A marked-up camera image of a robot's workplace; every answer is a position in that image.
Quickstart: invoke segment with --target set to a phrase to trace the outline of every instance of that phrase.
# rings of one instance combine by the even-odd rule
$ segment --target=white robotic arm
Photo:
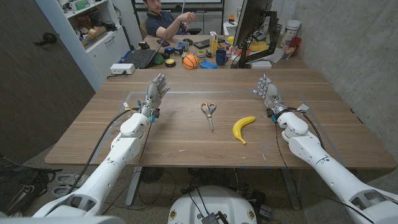
[[[398,195],[371,187],[332,158],[320,145],[319,139],[308,131],[305,121],[283,104],[277,88],[264,75],[259,91],[264,104],[281,128],[282,137],[297,157],[310,164],[337,195],[349,205],[348,213],[355,223],[397,223]]]
[[[92,217],[99,215],[109,192],[124,166],[141,150],[145,133],[141,129],[159,117],[157,107],[170,89],[159,74],[148,87],[143,104],[121,127],[113,139],[106,159],[78,190],[44,205],[33,217]]]

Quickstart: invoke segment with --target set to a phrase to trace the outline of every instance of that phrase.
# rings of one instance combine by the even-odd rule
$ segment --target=blue shirt
[[[160,15],[158,16],[149,13],[147,13],[147,15],[148,20],[146,24],[146,29],[149,35],[156,36],[156,31],[159,27],[167,29],[169,25],[174,22],[174,18],[169,12],[160,12]],[[180,25],[180,28],[178,29],[176,34],[185,35],[187,34],[187,32],[182,28],[182,25]]]

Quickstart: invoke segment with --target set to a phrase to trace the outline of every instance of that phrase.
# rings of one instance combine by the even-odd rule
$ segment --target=wooden table
[[[392,156],[369,130],[359,122],[345,102],[316,70],[136,70],[132,75],[109,79],[96,93],[45,161],[49,164],[84,164],[103,129],[128,101],[130,107],[142,100],[148,84],[159,73],[167,77],[171,91],[160,108],[160,118],[150,127],[140,166],[159,167],[283,167],[277,143],[275,124],[266,116],[261,97],[251,93],[259,78],[266,73],[279,88],[287,106],[302,103],[311,110],[308,116],[320,130],[326,150],[347,168],[392,169]],[[214,132],[211,132],[201,102],[215,102]],[[255,122],[242,130],[243,145],[235,139],[232,127],[240,118],[255,116]],[[295,157],[281,138],[282,155],[291,168],[310,168]],[[108,131],[103,149],[95,163],[107,153],[111,140],[119,132]],[[140,156],[130,164],[137,164]]]
[[[224,35],[219,35],[219,37],[223,37],[224,39],[227,39],[229,36],[225,36]],[[179,42],[181,42],[183,39],[185,38],[189,38],[191,40],[193,40],[193,42],[198,42],[201,40],[205,40],[209,38],[209,35],[175,35],[173,37],[173,39],[171,40],[167,40],[170,43],[169,47],[175,47]],[[161,38],[158,37],[154,37],[152,35],[147,35],[147,37],[145,37],[144,41],[146,41],[149,45],[149,47],[151,49],[156,49],[156,47],[159,45],[156,40],[159,40]],[[165,47],[161,47],[159,50],[159,53],[164,53],[164,49]],[[198,49],[196,48],[194,45],[190,45],[188,51],[193,53],[194,55],[196,55],[198,53],[199,50],[204,50],[206,52],[206,50],[209,50],[209,47],[206,47],[204,49]],[[174,68],[183,68],[183,64],[182,64],[182,60],[181,60],[181,55],[178,54],[172,54],[170,56],[170,58],[174,59],[176,62],[176,66]],[[206,58],[207,61],[212,62],[214,64],[216,64],[216,57],[212,57],[212,58]],[[232,64],[231,59],[228,59],[227,63],[225,65],[222,66],[218,66],[218,68],[231,68],[231,64]],[[304,64],[303,60],[296,56],[296,57],[291,57],[288,60],[284,60],[284,59],[280,59],[277,63],[273,63],[271,62],[272,68],[284,68],[284,69],[303,69],[303,68],[307,68],[307,66]],[[164,65],[164,63],[160,64],[160,65],[153,65],[151,66],[151,69],[173,69],[173,68],[168,68]]]

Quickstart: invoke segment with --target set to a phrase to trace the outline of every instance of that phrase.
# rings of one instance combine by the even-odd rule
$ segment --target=white box
[[[258,61],[251,64],[251,68],[272,68],[269,61]]]
[[[135,69],[136,68],[133,63],[114,63],[111,66],[111,72],[114,75],[120,75],[123,71],[126,71],[126,74],[132,74]]]

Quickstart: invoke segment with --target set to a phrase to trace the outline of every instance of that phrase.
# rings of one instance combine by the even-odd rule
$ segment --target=yellow banana
[[[255,119],[256,119],[256,117],[249,116],[249,117],[245,117],[245,118],[240,119],[239,121],[237,121],[234,124],[234,128],[232,129],[232,131],[234,133],[234,136],[237,139],[241,140],[243,144],[246,144],[246,141],[243,140],[243,138],[242,138],[241,129],[243,128],[243,126],[253,122]]]

